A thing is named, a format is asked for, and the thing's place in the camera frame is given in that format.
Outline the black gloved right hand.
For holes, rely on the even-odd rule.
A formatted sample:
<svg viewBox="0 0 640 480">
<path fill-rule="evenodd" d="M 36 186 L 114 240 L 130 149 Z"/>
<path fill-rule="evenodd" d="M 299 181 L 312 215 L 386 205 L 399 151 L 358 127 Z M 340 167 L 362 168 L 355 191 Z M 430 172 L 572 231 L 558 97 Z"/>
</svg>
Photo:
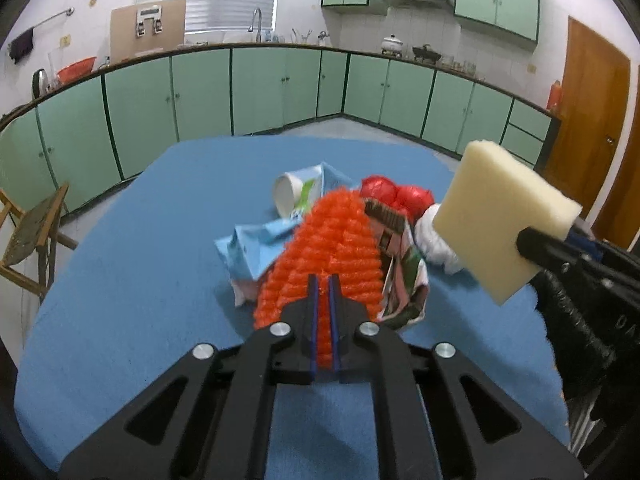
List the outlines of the black gloved right hand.
<svg viewBox="0 0 640 480">
<path fill-rule="evenodd" d="M 638 347 L 605 344 L 550 271 L 540 271 L 530 284 L 536 290 L 536 310 L 544 319 L 567 400 L 594 390 L 618 393 L 638 388 Z"/>
</svg>

